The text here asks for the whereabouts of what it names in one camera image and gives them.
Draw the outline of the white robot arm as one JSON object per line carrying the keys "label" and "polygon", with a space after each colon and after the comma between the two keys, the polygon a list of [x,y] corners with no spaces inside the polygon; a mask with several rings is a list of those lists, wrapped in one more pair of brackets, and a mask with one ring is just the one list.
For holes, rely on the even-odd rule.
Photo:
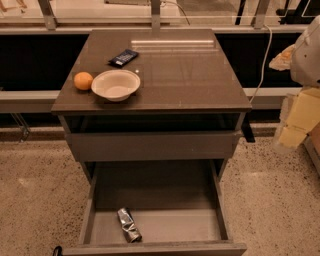
{"label": "white robot arm", "polygon": [[269,67],[289,70],[291,79],[302,86],[297,95],[288,95],[283,101],[275,133],[278,149],[294,150],[320,122],[320,15]]}

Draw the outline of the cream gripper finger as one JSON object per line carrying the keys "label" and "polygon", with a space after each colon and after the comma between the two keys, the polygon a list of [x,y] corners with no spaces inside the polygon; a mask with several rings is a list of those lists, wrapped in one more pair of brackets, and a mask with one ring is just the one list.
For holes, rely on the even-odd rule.
{"label": "cream gripper finger", "polygon": [[306,87],[297,95],[288,95],[280,112],[278,143],[296,149],[320,122],[320,89]]}
{"label": "cream gripper finger", "polygon": [[294,50],[294,44],[285,48],[281,53],[279,53],[270,61],[269,67],[278,71],[289,70],[291,68],[291,60]]}

